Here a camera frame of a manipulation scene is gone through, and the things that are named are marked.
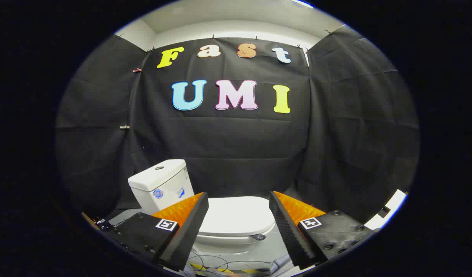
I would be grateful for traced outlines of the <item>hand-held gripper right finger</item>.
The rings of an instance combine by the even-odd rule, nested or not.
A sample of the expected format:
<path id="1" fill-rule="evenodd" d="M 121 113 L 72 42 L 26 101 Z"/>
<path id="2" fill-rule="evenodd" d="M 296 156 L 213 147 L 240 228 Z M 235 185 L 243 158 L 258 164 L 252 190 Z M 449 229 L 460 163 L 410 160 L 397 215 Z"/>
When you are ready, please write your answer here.
<path id="1" fill-rule="evenodd" d="M 378 232 L 345 212 L 324 212 L 277 191 L 271 191 L 268 207 L 292 263 L 300 269 L 334 262 Z"/>

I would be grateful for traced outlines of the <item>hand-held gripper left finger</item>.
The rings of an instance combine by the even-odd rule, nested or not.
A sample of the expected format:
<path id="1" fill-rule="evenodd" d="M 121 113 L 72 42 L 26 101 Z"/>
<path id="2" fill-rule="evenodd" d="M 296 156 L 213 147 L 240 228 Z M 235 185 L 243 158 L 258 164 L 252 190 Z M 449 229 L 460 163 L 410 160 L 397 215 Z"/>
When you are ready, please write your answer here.
<path id="1" fill-rule="evenodd" d="M 138 212 L 118 226 L 100 230 L 143 263 L 179 271 L 185 268 L 208 208 L 208 194 L 202 192 L 154 214 Z"/>

